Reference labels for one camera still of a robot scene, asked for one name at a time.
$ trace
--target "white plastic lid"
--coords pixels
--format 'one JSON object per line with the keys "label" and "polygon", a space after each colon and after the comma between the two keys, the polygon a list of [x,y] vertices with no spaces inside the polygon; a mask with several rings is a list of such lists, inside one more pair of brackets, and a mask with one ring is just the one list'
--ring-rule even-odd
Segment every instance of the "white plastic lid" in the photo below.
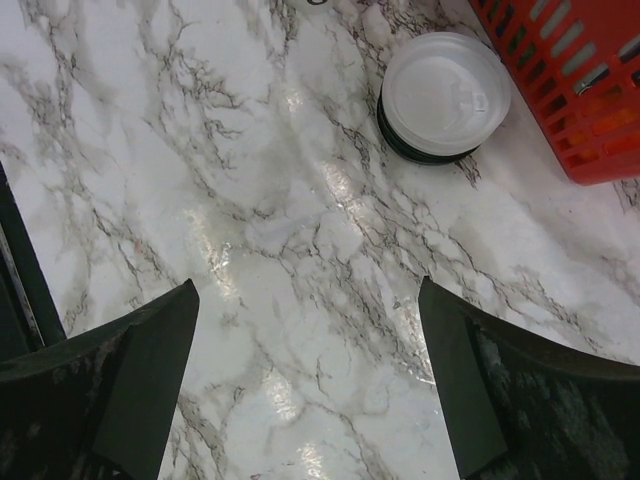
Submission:
{"label": "white plastic lid", "polygon": [[504,120],[510,102],[509,74],[500,59],[457,33],[410,40],[391,59],[382,84],[391,128],[431,155],[476,148]]}

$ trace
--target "plastic container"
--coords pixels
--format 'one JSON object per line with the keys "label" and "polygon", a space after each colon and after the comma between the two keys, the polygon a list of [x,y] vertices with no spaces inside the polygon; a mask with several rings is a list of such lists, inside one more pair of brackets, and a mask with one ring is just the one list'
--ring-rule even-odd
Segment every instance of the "plastic container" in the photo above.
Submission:
{"label": "plastic container", "polygon": [[469,0],[565,172],[640,175],[640,4]]}
{"label": "plastic container", "polygon": [[333,7],[333,0],[286,0],[286,3],[307,15],[326,13]]}
{"label": "plastic container", "polygon": [[475,150],[504,120],[510,102],[509,74],[489,48],[457,33],[428,33],[391,59],[377,119],[398,154],[441,164]]}

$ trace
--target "red plastic basket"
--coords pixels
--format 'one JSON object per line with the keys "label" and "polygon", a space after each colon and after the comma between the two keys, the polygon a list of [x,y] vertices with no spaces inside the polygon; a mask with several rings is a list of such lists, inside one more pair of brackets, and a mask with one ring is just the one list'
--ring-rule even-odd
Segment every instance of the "red plastic basket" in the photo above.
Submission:
{"label": "red plastic basket", "polygon": [[469,2],[567,175],[640,175],[640,2]]}

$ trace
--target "gray marble veining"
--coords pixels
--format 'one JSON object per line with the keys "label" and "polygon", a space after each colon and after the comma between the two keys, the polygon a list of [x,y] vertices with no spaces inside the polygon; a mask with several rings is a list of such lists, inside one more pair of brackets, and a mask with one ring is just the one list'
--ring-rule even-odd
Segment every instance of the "gray marble veining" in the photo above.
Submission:
{"label": "gray marble veining", "polygon": [[381,141],[393,52],[433,30],[484,38],[463,0],[0,8],[0,159],[67,333],[188,277],[200,292],[161,478],[456,478],[426,274],[640,363],[637,180],[571,184],[517,93],[458,165]]}

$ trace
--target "marble floor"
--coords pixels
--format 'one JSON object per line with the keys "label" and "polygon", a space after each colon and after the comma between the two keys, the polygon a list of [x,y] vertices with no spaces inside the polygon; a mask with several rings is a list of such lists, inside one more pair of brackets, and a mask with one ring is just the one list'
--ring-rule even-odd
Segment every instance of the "marble floor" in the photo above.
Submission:
{"label": "marble floor", "polygon": [[640,185],[571,184],[522,98],[459,165],[373,120],[409,38],[464,0],[7,0],[0,159],[68,335],[192,278],[160,478],[457,478],[421,278],[640,363]]}

